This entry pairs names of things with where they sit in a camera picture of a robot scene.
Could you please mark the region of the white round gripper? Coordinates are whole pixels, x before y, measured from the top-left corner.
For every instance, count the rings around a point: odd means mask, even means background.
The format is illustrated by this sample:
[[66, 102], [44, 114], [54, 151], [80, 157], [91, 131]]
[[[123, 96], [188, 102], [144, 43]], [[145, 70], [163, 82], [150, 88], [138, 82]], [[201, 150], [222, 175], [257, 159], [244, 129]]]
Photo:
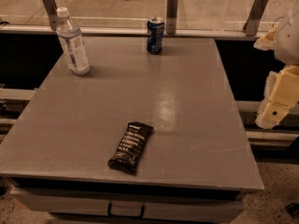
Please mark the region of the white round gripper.
[[289, 10], [278, 27], [274, 26], [253, 45], [259, 50], [274, 50], [275, 58], [289, 63], [278, 73], [271, 71], [266, 79], [264, 98], [255, 123], [272, 129], [299, 102], [299, 2]]

